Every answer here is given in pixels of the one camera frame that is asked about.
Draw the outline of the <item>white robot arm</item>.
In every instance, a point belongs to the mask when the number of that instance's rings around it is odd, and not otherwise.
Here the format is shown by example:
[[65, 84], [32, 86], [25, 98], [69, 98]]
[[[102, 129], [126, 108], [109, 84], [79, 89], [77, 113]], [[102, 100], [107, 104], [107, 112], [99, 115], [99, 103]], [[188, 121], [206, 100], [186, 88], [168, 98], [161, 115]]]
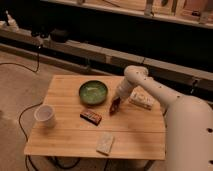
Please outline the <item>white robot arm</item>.
[[148, 76], [142, 66], [128, 66], [117, 86], [110, 113], [118, 111], [132, 91], [142, 87], [159, 101], [166, 115], [166, 171], [213, 171], [213, 109], [195, 96], [184, 95]]

